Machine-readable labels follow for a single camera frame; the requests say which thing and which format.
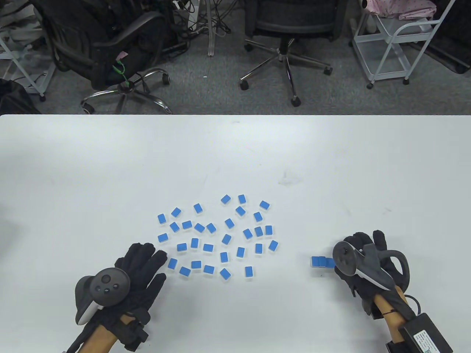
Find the controller button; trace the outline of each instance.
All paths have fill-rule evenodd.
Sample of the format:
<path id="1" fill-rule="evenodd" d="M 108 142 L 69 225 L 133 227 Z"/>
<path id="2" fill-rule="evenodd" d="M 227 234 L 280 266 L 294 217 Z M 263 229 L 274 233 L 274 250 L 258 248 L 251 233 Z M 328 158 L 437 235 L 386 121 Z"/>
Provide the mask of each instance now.
<path id="1" fill-rule="evenodd" d="M 111 281 L 110 275 L 109 275 L 109 274 L 104 275 L 104 276 L 101 278 L 101 281 L 102 281 L 103 283 L 109 283 L 109 282 Z"/>

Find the white rack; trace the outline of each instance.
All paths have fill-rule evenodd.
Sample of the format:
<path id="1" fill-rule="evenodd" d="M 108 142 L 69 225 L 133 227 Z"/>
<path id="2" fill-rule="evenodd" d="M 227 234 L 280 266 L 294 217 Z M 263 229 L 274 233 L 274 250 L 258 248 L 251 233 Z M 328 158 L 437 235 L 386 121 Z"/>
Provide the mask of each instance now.
<path id="1" fill-rule="evenodd" d="M 408 85 L 409 76 L 414 71 L 454 3 L 455 0 L 450 0 L 438 20 L 420 18 L 412 21 L 401 21 L 396 18 L 381 18 L 364 11 L 360 23 L 356 29 L 353 29 L 355 34 L 352 45 L 370 81 L 367 88 L 372 89 L 373 84 L 378 80 L 401 77 L 404 78 L 403 84 Z M 379 33 L 363 34 L 369 16 L 374 19 Z M 411 65 L 400 44 L 420 41 L 425 41 L 425 43 Z"/>

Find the black office chair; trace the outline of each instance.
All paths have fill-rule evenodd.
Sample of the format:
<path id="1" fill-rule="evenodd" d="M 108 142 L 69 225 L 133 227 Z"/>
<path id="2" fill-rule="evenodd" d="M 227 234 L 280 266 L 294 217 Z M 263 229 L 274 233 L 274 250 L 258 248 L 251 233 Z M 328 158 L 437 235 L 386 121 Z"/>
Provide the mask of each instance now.
<path id="1" fill-rule="evenodd" d="M 85 113 L 95 109 L 90 98 L 120 95 L 115 113 L 121 113 L 128 97 L 136 96 L 172 114 L 168 105 L 150 95 L 146 79 L 162 73 L 164 85 L 170 84 L 165 70 L 153 67 L 165 40 L 166 20 L 158 12 L 144 13 L 140 4 L 126 0 L 128 6 L 115 9 L 116 0 L 30 0 L 34 5 L 56 67 L 72 70 L 90 80 L 100 90 L 81 101 Z"/>
<path id="2" fill-rule="evenodd" d="M 348 0 L 245 0 L 245 34 L 280 38 L 278 48 L 268 48 L 252 40 L 245 40 L 245 49 L 253 47 L 274 53 L 272 57 L 240 78 L 242 90 L 249 89 L 247 78 L 271 61 L 278 59 L 284 63 L 291 84 L 291 103 L 297 107 L 301 100 L 294 87 L 290 60 L 298 60 L 324 69 L 326 75 L 332 67 L 310 58 L 291 52 L 292 44 L 300 38 L 324 37 L 330 41 L 337 39 L 342 31 Z"/>

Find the gray carpet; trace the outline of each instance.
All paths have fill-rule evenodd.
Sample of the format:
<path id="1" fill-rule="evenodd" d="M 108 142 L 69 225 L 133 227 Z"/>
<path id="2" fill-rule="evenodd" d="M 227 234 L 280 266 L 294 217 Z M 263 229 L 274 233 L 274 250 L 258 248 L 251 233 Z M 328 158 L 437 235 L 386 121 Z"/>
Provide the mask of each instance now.
<path id="1" fill-rule="evenodd" d="M 208 36 L 195 39 L 184 55 L 162 64 L 171 76 L 171 85 L 163 87 L 160 77 L 149 81 L 153 94 L 166 101 L 175 114 L 470 114 L 471 75 L 458 75 L 428 56 L 423 56 L 404 86 L 402 80 L 379 81 L 374 89 L 366 89 L 366 78 L 356 55 L 348 46 L 348 18 L 358 14 L 358 4 L 351 1 L 344 27 L 344 36 L 301 43 L 306 55 L 329 62 L 331 76 L 322 70 L 294 66 L 293 78 L 302 100 L 298 108 L 290 103 L 290 91 L 284 69 L 275 62 L 249 79 L 250 89 L 241 91 L 238 77 L 249 71 L 269 54 L 259 49 L 244 50 L 244 14 L 236 10 L 227 18 L 232 33 L 216 38 L 213 58 L 207 56 Z M 276 40 L 257 37 L 255 40 L 276 46 Z M 412 48 L 408 55 L 417 54 Z M 40 103 L 43 113 L 81 113 L 80 100 L 93 90 L 79 75 L 56 72 L 47 91 L 47 101 Z M 117 97 L 90 101 L 97 113 L 114 110 Z M 126 113 L 160 114 L 157 107 L 129 101 Z"/>

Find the gloved hand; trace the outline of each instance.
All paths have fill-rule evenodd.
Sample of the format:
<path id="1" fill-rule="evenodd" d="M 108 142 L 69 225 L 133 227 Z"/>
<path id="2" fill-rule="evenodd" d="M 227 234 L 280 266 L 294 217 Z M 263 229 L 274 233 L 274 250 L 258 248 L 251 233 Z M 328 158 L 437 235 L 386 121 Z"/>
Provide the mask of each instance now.
<path id="1" fill-rule="evenodd" d="M 382 231 L 374 231 L 373 240 L 376 248 L 379 251 L 387 250 L 386 239 L 384 238 L 384 233 Z M 351 244 L 358 251 L 362 251 L 363 246 L 366 244 L 373 243 L 367 234 L 361 232 L 346 237 L 344 241 Z M 381 267 L 393 278 L 396 285 L 405 291 L 407 289 L 407 283 L 404 281 L 404 276 L 396 269 L 395 265 L 391 261 L 391 258 L 385 258 L 381 260 L 380 263 Z M 338 274 L 338 276 L 348 284 L 354 297 L 356 296 L 355 292 L 358 293 L 362 299 L 363 309 L 368 315 L 371 315 L 374 319 L 380 319 L 383 317 L 381 311 L 374 303 L 375 295 L 385 292 L 383 289 L 375 286 L 371 282 L 361 278 L 358 275 L 351 277 L 346 276 L 337 267 L 335 267 L 335 273 Z"/>
<path id="2" fill-rule="evenodd" d="M 143 330 L 150 320 L 148 310 L 154 303 L 162 289 L 167 276 L 164 273 L 154 275 L 167 261 L 167 253 L 146 243 L 132 244 L 124 257 L 116 260 L 114 266 L 127 273 L 130 279 L 130 291 L 126 298 L 117 305 L 98 310 L 85 325 L 82 333 L 67 350 L 75 353 L 82 343 L 87 341 L 99 325 L 103 325 L 112 332 L 125 345 L 125 348 L 134 352 L 140 343 L 145 342 L 147 333 Z M 121 320 L 122 315 L 135 317 L 128 325 Z"/>

